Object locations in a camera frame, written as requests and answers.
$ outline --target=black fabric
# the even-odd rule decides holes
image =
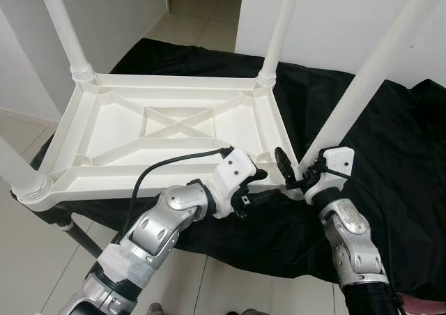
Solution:
[[[112,73],[255,77],[262,61],[142,39]],[[344,72],[279,64],[274,93],[298,159],[352,78]],[[430,81],[412,90],[385,81],[342,142],[355,149],[352,176],[367,184],[384,205],[395,289],[430,300],[446,300],[445,94],[443,87]],[[385,228],[376,202],[353,182],[347,182],[343,194],[369,220],[388,269]],[[103,201],[68,206],[118,229],[127,204],[128,200],[115,200],[112,206]],[[244,221],[232,214],[194,223],[182,232],[177,247],[244,270],[337,281],[313,207],[278,194],[269,205],[248,213]]]

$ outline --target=baseboard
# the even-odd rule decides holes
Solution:
[[[7,116],[8,118],[16,118],[17,120],[21,121],[37,123],[38,125],[44,125],[45,127],[49,127],[51,129],[57,129],[57,126],[59,125],[59,123],[56,121],[51,121],[46,118],[39,118],[37,116],[26,115],[4,108],[0,108],[0,116]]]

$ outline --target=black cable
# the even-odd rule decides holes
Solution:
[[[162,167],[163,165],[180,162],[181,160],[190,160],[192,158],[200,158],[200,157],[206,157],[206,156],[211,156],[211,155],[217,155],[219,153],[221,153],[222,155],[227,154],[228,152],[230,152],[228,149],[231,149],[231,148],[220,148],[217,150],[208,151],[206,153],[191,153],[189,155],[173,157],[173,158],[169,158],[168,160],[163,160],[161,162],[158,162],[158,163],[148,167],[147,169],[145,169],[143,171],[143,173],[138,177],[137,182],[134,184],[133,193],[132,193],[132,196],[130,197],[130,203],[128,205],[127,217],[125,219],[124,227],[121,229],[121,236],[125,235],[125,233],[127,232],[128,228],[129,228],[129,225],[132,221],[134,201],[137,198],[139,187],[141,186],[141,183],[144,180],[144,178],[150,172],[152,172],[154,169],[157,169],[158,167]]]
[[[328,174],[334,174],[335,176],[353,181],[356,185],[361,187],[377,203],[377,206],[378,206],[379,211],[382,215],[383,223],[384,223],[384,227],[385,227],[386,243],[387,243],[387,270],[389,271],[388,277],[389,277],[390,290],[392,293],[392,297],[394,298],[394,301],[398,307],[398,310],[401,312],[402,315],[406,315],[406,311],[403,308],[402,302],[393,287],[394,282],[393,282],[393,277],[391,274],[391,272],[392,272],[391,248],[392,247],[391,247],[391,240],[390,240],[390,228],[389,228],[389,222],[387,220],[387,215],[384,213],[384,209],[383,209],[383,206],[381,205],[381,202],[378,200],[378,198],[375,196],[375,194],[368,188],[368,186],[366,186],[364,183],[362,183],[358,179],[355,179],[355,178],[349,176],[348,174],[343,174],[341,172],[328,169],[327,167],[321,168],[321,172],[326,172]]]

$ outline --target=black metal bar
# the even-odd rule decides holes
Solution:
[[[87,235],[74,221],[66,227],[62,227],[70,237],[78,242],[86,251],[88,251],[93,257],[98,258],[102,253],[102,249],[95,243],[94,240]]]

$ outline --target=tile floor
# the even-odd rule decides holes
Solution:
[[[172,0],[148,38],[233,52],[241,0]],[[52,135],[44,126],[0,116],[0,135],[27,161]],[[94,262],[56,226],[17,204],[0,179],[2,314],[57,314]],[[104,247],[114,232],[90,219],[78,224]],[[160,302],[168,315],[224,315],[253,307],[274,315],[347,315],[339,287],[305,276],[282,279],[245,272],[202,254],[175,250],[140,296],[134,315]]]
[[[171,0],[147,38],[234,52],[242,0]]]

